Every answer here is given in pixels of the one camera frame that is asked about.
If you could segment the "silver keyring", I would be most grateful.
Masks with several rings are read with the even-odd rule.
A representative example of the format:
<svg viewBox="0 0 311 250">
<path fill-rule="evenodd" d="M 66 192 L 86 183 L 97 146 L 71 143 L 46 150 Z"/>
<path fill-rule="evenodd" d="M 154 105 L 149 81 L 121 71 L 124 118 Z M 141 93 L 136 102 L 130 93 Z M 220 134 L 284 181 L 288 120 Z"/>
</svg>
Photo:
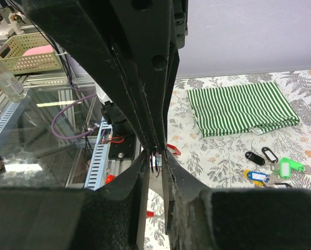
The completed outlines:
<svg viewBox="0 0 311 250">
<path fill-rule="evenodd" d="M 158 178 L 162 169 L 161 154 L 158 152 L 150 156 L 150 168 L 153 176 Z"/>
</svg>

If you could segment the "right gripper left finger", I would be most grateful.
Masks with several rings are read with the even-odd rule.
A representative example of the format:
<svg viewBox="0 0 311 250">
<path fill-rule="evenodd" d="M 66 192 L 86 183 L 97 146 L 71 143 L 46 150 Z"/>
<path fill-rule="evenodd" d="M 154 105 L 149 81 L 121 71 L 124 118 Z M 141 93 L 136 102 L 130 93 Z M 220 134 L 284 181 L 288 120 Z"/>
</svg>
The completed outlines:
<svg viewBox="0 0 311 250">
<path fill-rule="evenodd" d="M 0 188 L 0 249 L 143 249 L 150 159 L 96 191 Z"/>
</svg>

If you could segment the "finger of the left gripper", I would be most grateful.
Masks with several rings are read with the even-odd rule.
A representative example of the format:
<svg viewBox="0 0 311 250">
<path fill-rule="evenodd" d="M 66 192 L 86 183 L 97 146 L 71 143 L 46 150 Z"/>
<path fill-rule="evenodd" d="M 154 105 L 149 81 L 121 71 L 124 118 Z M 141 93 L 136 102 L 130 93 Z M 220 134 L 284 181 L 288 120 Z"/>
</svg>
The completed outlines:
<svg viewBox="0 0 311 250">
<path fill-rule="evenodd" d="M 131 124 L 141 145 L 152 141 L 142 129 L 136 102 L 103 35 L 95 1 L 22 1 L 26 16 L 47 33 L 109 96 Z"/>
</svg>

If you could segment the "red handled metal key tool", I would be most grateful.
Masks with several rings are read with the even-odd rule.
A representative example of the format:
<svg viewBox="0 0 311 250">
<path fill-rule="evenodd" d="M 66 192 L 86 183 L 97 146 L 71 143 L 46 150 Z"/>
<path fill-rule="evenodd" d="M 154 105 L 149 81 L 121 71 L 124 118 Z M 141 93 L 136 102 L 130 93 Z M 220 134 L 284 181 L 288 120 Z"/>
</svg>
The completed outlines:
<svg viewBox="0 0 311 250">
<path fill-rule="evenodd" d="M 175 156 L 175 157 L 180 157 L 181 152 L 177 149 L 176 146 L 173 146 L 171 144 L 167 145 L 167 149 Z M 122 172 L 124 172 L 129 166 L 131 165 L 130 160 L 126 159 L 119 159 L 119 160 L 110 160 L 109 163 L 107 164 L 106 168 L 106 178 L 104 183 L 107 184 L 111 182 L 113 179 L 115 179 L 118 175 L 120 175 Z M 149 188 L 155 192 L 157 195 L 162 196 L 162 182 L 160 177 L 156 177 L 158 173 L 155 172 L 154 174 L 151 173 L 150 175 L 150 184 Z M 161 214 L 159 212 L 155 213 L 155 208 L 152 208 L 151 210 L 148 210 L 146 213 L 147 218 L 151 217 L 160 217 L 164 214 L 162 212 Z"/>
</svg>

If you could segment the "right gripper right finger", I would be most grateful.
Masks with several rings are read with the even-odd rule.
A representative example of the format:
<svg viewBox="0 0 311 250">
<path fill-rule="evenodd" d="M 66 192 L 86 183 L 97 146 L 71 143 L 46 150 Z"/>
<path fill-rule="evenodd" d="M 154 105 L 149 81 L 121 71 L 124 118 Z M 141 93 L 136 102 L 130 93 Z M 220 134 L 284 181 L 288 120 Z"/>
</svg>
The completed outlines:
<svg viewBox="0 0 311 250">
<path fill-rule="evenodd" d="M 213 189 L 162 153 L 171 249 L 311 249 L 311 191 Z"/>
</svg>

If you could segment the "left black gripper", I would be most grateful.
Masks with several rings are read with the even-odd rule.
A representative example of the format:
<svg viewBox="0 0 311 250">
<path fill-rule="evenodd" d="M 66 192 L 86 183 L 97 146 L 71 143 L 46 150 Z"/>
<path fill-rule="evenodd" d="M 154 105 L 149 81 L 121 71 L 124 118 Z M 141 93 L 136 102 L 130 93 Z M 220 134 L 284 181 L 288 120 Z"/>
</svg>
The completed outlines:
<svg viewBox="0 0 311 250">
<path fill-rule="evenodd" d="M 115 104 L 145 149 L 163 151 L 168 87 L 188 35 L 188 0 L 109 3 L 119 25 L 112 45 L 127 98 Z"/>
</svg>

